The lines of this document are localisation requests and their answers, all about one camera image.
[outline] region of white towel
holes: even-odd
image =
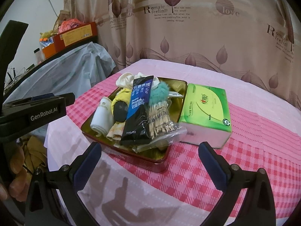
[[[147,75],[142,74],[139,72],[135,76],[130,73],[124,73],[122,74],[118,80],[116,81],[116,86],[118,87],[123,87],[123,88],[128,88],[128,89],[133,89],[133,81],[134,79],[140,78],[140,77],[146,77]],[[157,77],[154,77],[153,83],[151,85],[151,89],[156,89],[158,87],[158,84],[160,83],[159,79]]]
[[[111,104],[112,101],[109,98],[103,97],[92,118],[90,127],[93,131],[98,133],[98,137],[101,134],[106,137],[114,124]]]

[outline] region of black pouch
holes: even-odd
[[[147,113],[153,79],[154,76],[147,76],[133,81],[121,145],[141,145],[151,142]]]

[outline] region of teal pom-pom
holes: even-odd
[[[149,105],[155,105],[166,100],[168,97],[169,86],[165,82],[160,82],[156,89],[150,91]]]

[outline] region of curtain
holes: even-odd
[[[64,0],[64,9],[97,23],[119,69],[145,58],[202,67],[301,110],[301,24],[285,0]]]

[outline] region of green tissue package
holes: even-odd
[[[232,133],[226,91],[188,84],[179,122],[187,129],[182,142],[199,145],[207,141],[213,148],[222,148]]]

